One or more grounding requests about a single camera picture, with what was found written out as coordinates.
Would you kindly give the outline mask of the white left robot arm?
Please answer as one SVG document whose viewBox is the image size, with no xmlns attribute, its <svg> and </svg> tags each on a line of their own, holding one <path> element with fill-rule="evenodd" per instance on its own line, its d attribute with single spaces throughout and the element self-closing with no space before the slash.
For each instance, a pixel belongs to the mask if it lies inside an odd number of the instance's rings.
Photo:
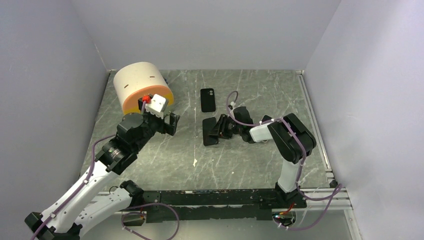
<svg viewBox="0 0 424 240">
<path fill-rule="evenodd" d="M 124 181 L 104 199 L 95 203 L 92 200 L 137 159 L 155 133 L 173 136 L 179 119 L 172 112 L 168 123 L 148 111 L 126 114 L 117 125 L 116 134 L 108 136 L 109 142 L 92 154 L 89 168 L 77 182 L 50 207 L 25 218 L 33 232 L 31 239 L 79 240 L 115 212 L 139 209 L 144 191 L 131 180 Z"/>
</svg>

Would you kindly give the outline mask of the white cylindrical drawer box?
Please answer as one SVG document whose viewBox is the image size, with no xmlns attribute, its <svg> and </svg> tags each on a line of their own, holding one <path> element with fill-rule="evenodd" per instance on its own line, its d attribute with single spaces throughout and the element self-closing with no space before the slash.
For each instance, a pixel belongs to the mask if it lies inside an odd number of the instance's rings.
<svg viewBox="0 0 424 240">
<path fill-rule="evenodd" d="M 158 68 L 150 62 L 136 62 L 117 71 L 113 85 L 124 115 L 140 112 L 139 99 L 158 94 L 174 104 L 174 95 Z"/>
</svg>

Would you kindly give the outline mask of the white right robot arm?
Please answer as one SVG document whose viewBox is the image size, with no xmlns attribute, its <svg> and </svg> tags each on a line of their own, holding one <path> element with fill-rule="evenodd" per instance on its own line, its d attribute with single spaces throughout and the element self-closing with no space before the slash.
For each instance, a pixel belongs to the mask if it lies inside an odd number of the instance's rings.
<svg viewBox="0 0 424 240">
<path fill-rule="evenodd" d="M 202 134 L 204 146 L 216 145 L 219 139 L 228 140 L 233 135 L 239 135 L 249 144 L 272 140 L 283 158 L 281 174 L 275 186 L 275 202 L 286 208 L 300 196 L 301 167 L 317 142 L 295 114 L 284 116 L 282 121 L 264 115 L 260 123 L 254 125 L 247 108 L 236 107 L 230 110 L 229 115 L 222 114 L 219 119 L 205 118 L 202 121 Z"/>
</svg>

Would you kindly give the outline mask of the black phone case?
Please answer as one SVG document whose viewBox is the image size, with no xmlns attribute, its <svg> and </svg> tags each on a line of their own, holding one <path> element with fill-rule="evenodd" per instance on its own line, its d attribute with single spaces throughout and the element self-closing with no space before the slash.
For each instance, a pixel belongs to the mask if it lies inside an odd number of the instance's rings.
<svg viewBox="0 0 424 240">
<path fill-rule="evenodd" d="M 216 111 L 215 91 L 213 88 L 202 88 L 200 90 L 200 107 L 203 113 Z"/>
</svg>

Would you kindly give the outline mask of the black phone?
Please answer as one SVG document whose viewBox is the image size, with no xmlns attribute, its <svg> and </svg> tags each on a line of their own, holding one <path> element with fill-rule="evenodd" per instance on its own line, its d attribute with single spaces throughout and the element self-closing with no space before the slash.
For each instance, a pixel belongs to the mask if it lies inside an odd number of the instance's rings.
<svg viewBox="0 0 424 240">
<path fill-rule="evenodd" d="M 211 131 L 216 123 L 215 117 L 209 117 L 202 120 L 202 140 L 205 147 L 217 145 L 219 143 L 218 138 L 211 135 Z"/>
</svg>

